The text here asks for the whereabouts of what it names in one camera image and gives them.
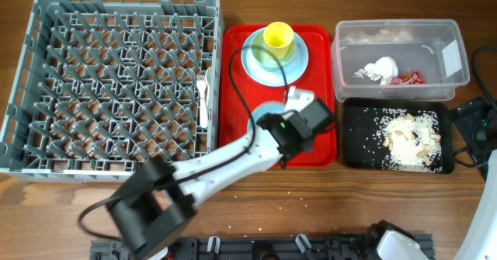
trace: crumpled white paper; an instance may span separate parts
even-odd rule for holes
[[[398,76],[398,69],[395,60],[391,57],[382,57],[374,64],[369,63],[354,73],[357,77],[364,78],[367,76],[372,81],[377,81],[381,78],[380,85],[389,85],[391,80]]]

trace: wood grain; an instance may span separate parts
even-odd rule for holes
[[[0,0],[0,113],[9,99],[32,6],[33,0]],[[221,7],[226,29],[280,20],[324,26],[334,37],[336,23],[346,19],[455,19],[468,54],[497,44],[497,0],[221,0]],[[497,95],[497,77],[492,75],[497,63],[488,55],[480,62],[485,83]],[[447,105],[459,106],[480,94],[472,81],[458,88]],[[463,146],[453,130],[454,146]],[[0,258],[87,259],[92,238],[77,228],[76,217],[116,187],[29,184],[0,175]],[[437,258],[452,259],[483,187],[476,170],[461,166],[450,175],[405,174],[355,170],[339,158],[323,169],[272,170],[243,179],[205,202],[184,235],[363,233],[385,219],[408,231],[433,234]],[[116,233],[103,210],[87,222]]]

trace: red tray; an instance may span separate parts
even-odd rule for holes
[[[247,133],[249,116],[237,97],[228,75],[231,55],[243,46],[247,38],[263,25],[238,25],[230,28],[223,38],[223,60],[221,67],[221,94],[219,112],[219,146],[229,144]],[[304,74],[293,84],[300,89],[312,90],[335,112],[335,93],[332,80],[331,41],[326,30],[319,26],[292,26],[309,51],[309,64]],[[233,79],[240,93],[253,111],[266,101],[283,101],[285,88],[272,88],[252,80],[242,66],[241,55],[235,58],[232,67]],[[288,167],[325,167],[336,159],[336,131],[316,137],[311,154],[301,153],[288,162]]]

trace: clear plastic bin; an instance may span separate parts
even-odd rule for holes
[[[461,32],[451,19],[342,21],[332,44],[336,98],[450,100],[469,82]],[[354,73],[382,57],[392,57],[398,75],[417,70],[424,85],[380,85]]]

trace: green bowl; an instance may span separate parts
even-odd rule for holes
[[[264,29],[259,29],[256,31],[257,35],[255,35],[254,40],[252,41],[252,55],[255,60],[267,71],[275,71],[278,70],[278,63],[264,50],[259,49],[262,47],[266,49],[266,44],[264,43]],[[294,58],[295,55],[295,40],[292,41],[292,44],[288,48],[287,55],[280,59],[281,66],[286,65],[288,62]]]

